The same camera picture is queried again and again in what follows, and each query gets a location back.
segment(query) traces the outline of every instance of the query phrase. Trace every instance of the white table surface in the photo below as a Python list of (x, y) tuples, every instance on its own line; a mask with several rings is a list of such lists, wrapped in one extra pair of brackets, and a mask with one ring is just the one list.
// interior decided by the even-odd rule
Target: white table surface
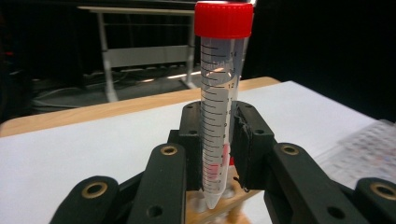
[[(291, 81), (242, 91), (238, 100), (258, 109), (278, 142), (313, 158), (374, 122)], [(48, 223), (79, 181), (107, 175), (121, 183), (144, 171), (186, 103), (0, 138), (0, 223)], [(262, 196), (245, 203), (253, 223), (270, 222)]]

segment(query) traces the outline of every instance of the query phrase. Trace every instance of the floor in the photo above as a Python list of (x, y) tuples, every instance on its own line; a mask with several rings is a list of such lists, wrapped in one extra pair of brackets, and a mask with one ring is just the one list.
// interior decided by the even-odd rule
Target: floor
[[(200, 87), (200, 67), (195, 66), (192, 82)], [(128, 100), (143, 96), (171, 91), (183, 91), (188, 87), (181, 81), (186, 67), (149, 67), (113, 72), (114, 88), (119, 100)], [(85, 89), (62, 88), (39, 92), (33, 99), (34, 114), (107, 103), (105, 95), (105, 75), (101, 72), (84, 75)]]

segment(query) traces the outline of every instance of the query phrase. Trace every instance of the dark background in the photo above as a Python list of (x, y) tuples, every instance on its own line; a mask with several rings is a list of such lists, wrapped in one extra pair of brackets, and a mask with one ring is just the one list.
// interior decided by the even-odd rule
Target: dark background
[[(103, 69), (95, 14), (19, 2), (0, 5), (3, 52), (12, 52), (2, 54), (0, 120), (29, 114), (32, 79), (84, 88), (83, 74)], [(243, 78), (294, 80), (375, 119), (395, 121), (395, 11), (395, 1), (386, 0), (258, 0)], [(111, 48), (187, 43), (187, 17), (106, 15), (105, 21), (134, 24), (108, 27)], [(145, 25), (161, 23), (179, 26)], [(22, 72), (8, 75), (15, 71)]]
[(259, 0), (244, 78), (294, 80), (370, 117), (395, 121), (395, 3)]

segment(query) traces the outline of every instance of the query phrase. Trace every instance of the red cap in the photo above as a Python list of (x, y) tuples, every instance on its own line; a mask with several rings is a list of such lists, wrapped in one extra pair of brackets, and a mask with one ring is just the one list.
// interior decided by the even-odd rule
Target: red cap
[(250, 36), (253, 5), (232, 2), (198, 2), (195, 5), (195, 34), (219, 39)]

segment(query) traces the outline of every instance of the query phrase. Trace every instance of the table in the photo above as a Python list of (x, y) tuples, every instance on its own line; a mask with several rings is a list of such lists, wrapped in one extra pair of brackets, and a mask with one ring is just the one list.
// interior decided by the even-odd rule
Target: table
[[(242, 81), (238, 99), (256, 107), (278, 142), (299, 145), (314, 159), (374, 122), (292, 81), (260, 88), (276, 83), (269, 77)], [(48, 222), (82, 179), (105, 175), (121, 183), (137, 175), (150, 151), (166, 142), (169, 130), (178, 129), (186, 101), (198, 98), (199, 90), (179, 91), (3, 124), (2, 221)], [(270, 222), (261, 193), (245, 202), (243, 212), (253, 223)]]
[[(240, 90), (250, 90), (258, 87), (269, 86), (278, 83), (277, 80), (270, 77), (261, 77), (240, 82)], [(115, 103), (108, 103), (104, 105), (93, 105), (82, 108), (70, 109), (60, 112), (48, 113), (43, 115), (36, 115), (31, 117), (24, 117), (9, 120), (1, 125), (0, 133), (2, 137), (11, 136), (19, 133), (29, 133), (48, 128), (61, 127), (68, 124), (76, 124), (79, 122), (105, 119), (118, 115), (128, 114), (132, 112), (139, 112), (146, 109), (151, 109), (164, 105), (172, 105), (191, 100), (198, 100), (200, 98), (200, 90), (186, 90), (170, 92), (166, 94), (154, 95), (149, 97), (142, 97), (138, 99), (126, 100)], [(230, 223), (249, 223), (248, 219), (240, 213), (242, 202), (255, 194), (257, 190), (250, 193), (245, 193), (242, 189), (238, 188), (237, 183), (233, 183), (235, 196), (230, 199), (221, 199), (219, 206), (214, 210), (206, 210), (203, 213), (195, 213), (186, 203), (186, 221), (187, 223), (203, 223), (211, 218), (214, 218), (222, 213), (230, 211), (228, 220)], [(187, 198), (191, 196), (192, 192), (188, 192)]]
[[(279, 83), (279, 81), (271, 77), (259, 77), (241, 81), (239, 84), (239, 90), (246, 91), (274, 85), (276, 83)], [(200, 91), (200, 89), (175, 91), (109, 104), (92, 105), (48, 114), (12, 119), (0, 125), (0, 137), (11, 136), (19, 133), (29, 133), (89, 120), (104, 119), (191, 100), (199, 100), (201, 96)]]

